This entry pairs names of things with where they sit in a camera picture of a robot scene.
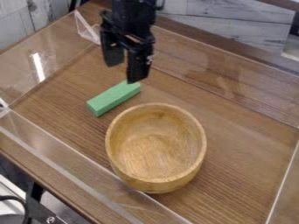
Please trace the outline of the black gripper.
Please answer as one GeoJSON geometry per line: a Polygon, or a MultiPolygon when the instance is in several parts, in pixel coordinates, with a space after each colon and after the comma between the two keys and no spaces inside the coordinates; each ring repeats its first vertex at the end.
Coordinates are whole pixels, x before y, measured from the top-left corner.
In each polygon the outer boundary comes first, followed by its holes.
{"type": "Polygon", "coordinates": [[[152,65],[155,36],[151,32],[156,18],[156,0],[112,0],[112,9],[103,10],[100,43],[108,67],[124,62],[124,43],[134,38],[135,47],[128,50],[127,83],[146,79],[152,65]]]}

